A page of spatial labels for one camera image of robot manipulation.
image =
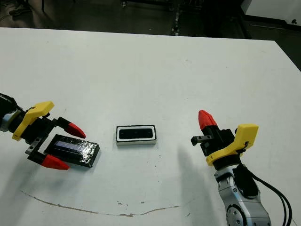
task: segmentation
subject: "white table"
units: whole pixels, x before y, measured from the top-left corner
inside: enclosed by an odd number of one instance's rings
[[[1,28],[0,73],[2,93],[23,108],[52,100],[50,118],[102,151],[92,169],[58,171],[1,133],[2,226],[225,226],[215,170],[190,143],[200,109],[220,128],[260,126],[242,160],[301,224],[301,73],[275,42]],[[155,124],[157,144],[117,147],[116,126],[130,124]],[[46,144],[55,133],[66,134],[56,128]],[[279,198],[259,187],[281,225]]]

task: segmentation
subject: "floor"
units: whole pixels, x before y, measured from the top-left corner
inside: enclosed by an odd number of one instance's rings
[[[97,32],[121,32],[171,35],[174,12],[169,7],[128,2],[121,7],[120,0],[29,0],[32,13],[8,16],[14,8],[13,0],[0,0],[0,27],[44,28]],[[245,21],[253,39],[275,40],[301,70],[301,32],[283,29],[277,24]],[[223,38],[244,38],[235,17],[223,17],[220,27]],[[204,19],[200,13],[182,12],[180,35],[207,37]]]

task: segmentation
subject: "cable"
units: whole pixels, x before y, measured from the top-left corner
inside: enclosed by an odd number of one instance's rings
[[[286,207],[285,207],[285,203],[283,201],[283,198],[280,195],[279,195],[279,198],[280,198],[280,200],[282,202],[283,209],[284,209],[284,217],[283,217],[283,224],[282,224],[282,226],[285,226],[285,223],[286,223]]]
[[[251,177],[252,177],[254,180],[259,181],[260,183],[262,183],[263,185],[265,185],[267,188],[269,188],[270,190],[272,190],[273,192],[275,192],[275,193],[279,196],[279,198],[280,198],[280,200],[281,200],[281,202],[282,202],[282,205],[283,205],[283,209],[284,209],[284,221],[283,221],[282,226],[290,226],[291,221],[292,221],[292,214],[293,214],[293,212],[292,212],[292,207],[291,207],[291,205],[290,205],[288,199],[287,199],[287,198],[286,198],[286,197],[285,197],[278,189],[276,189],[275,187],[273,187],[273,186],[270,185],[269,183],[265,182],[264,180],[260,179],[260,178],[257,177],[256,175],[254,175],[254,174],[253,174],[253,173],[252,173],[245,165],[242,164],[242,162],[241,162],[241,160],[240,160],[240,154],[241,154],[242,152],[244,152],[244,151],[245,151],[244,148],[243,148],[242,150],[239,150],[239,151],[238,151],[239,164],[240,164],[242,167],[244,167],[244,169],[246,170],[246,172],[249,173],[249,174],[251,175]],[[286,214],[287,214],[287,212],[286,212],[285,202],[286,202],[287,207],[288,207],[288,218],[287,218],[287,223],[286,223]]]
[[[284,201],[286,202],[287,204],[287,207],[288,207],[288,218],[287,218],[287,224],[286,226],[289,226],[291,224],[291,221],[292,221],[292,207],[288,201],[288,199],[278,190],[276,189],[275,187],[273,187],[272,185],[270,185],[269,183],[265,182],[264,180],[258,178],[257,176],[255,176],[251,171],[249,171],[249,173],[251,174],[251,176],[261,182],[263,185],[265,185],[266,187],[268,187],[269,189],[271,189],[273,192],[275,192],[278,196],[281,196]]]

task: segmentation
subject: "black device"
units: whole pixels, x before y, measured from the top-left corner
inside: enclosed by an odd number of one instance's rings
[[[56,134],[45,150],[63,161],[92,167],[99,152],[97,143]]]

